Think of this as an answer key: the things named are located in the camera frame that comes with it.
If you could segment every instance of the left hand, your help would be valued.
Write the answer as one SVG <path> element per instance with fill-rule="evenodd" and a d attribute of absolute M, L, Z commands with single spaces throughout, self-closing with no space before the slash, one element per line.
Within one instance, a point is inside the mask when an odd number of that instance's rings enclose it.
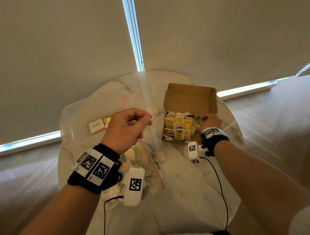
<path fill-rule="evenodd" d="M 143 138 L 143 129 L 153 123 L 151 118 L 151 114 L 137 108 L 113 113 L 101 143 L 122 155 Z M 138 122 L 129 126 L 127 122 L 132 120 Z"/>

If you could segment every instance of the white roller blind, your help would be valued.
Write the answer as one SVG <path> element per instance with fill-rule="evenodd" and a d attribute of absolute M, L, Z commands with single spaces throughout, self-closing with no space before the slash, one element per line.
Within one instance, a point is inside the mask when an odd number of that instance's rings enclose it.
<path fill-rule="evenodd" d="M 2 1 L 0 47 L 0 144 L 59 130 L 66 105 L 137 70 L 121 0 Z"/>
<path fill-rule="evenodd" d="M 135 0 L 145 70 L 218 91 L 295 75 L 310 59 L 310 1 Z"/>

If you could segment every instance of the round table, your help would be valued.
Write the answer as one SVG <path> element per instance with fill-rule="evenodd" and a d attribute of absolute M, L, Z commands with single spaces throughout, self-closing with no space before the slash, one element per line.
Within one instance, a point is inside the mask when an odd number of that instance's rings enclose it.
<path fill-rule="evenodd" d="M 108 234 L 180 234 L 208 233 L 224 229 L 226 207 L 216 174 L 206 160 L 192 164 L 187 159 L 187 146 L 161 141 L 161 128 L 165 115 L 163 102 L 169 83 L 199 85 L 189 77 L 167 71 L 144 71 L 121 76 L 103 85 L 85 99 L 76 111 L 72 126 L 79 143 L 70 150 L 63 142 L 58 159 L 59 187 L 70 174 L 72 164 L 87 147 L 98 144 L 104 133 L 89 137 L 88 123 L 124 109 L 124 105 L 149 111 L 154 127 L 144 130 L 143 141 L 165 152 L 166 160 L 159 163 L 164 174 L 166 189 L 143 196 L 137 207 L 119 203 L 107 212 Z M 218 116 L 222 127 L 234 144 L 243 144 L 239 126 L 225 103 L 217 97 Z M 221 180 L 229 221 L 235 214 L 240 198 L 226 180 L 217 161 L 210 157 Z M 103 200 L 100 200 L 87 234 L 103 233 Z"/>

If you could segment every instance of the forearm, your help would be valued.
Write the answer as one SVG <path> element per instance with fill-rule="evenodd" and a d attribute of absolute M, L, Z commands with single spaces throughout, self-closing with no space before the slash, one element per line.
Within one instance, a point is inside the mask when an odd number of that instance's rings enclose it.
<path fill-rule="evenodd" d="M 275 234 L 287 234 L 294 215 L 310 204 L 309 191 L 229 141 L 220 141 L 214 153 L 227 180 L 257 220 Z"/>
<path fill-rule="evenodd" d="M 99 199 L 100 194 L 67 184 L 20 235 L 85 234 Z"/>

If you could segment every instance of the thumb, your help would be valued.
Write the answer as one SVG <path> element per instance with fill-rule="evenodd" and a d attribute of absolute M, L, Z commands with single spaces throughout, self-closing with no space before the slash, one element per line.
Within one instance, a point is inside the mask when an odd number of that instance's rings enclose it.
<path fill-rule="evenodd" d="M 148 125 L 150 120 L 151 117 L 149 115 L 145 115 L 143 118 L 141 118 L 135 125 L 132 126 L 132 128 L 135 130 L 135 133 L 137 135 L 140 134 L 143 129 Z"/>

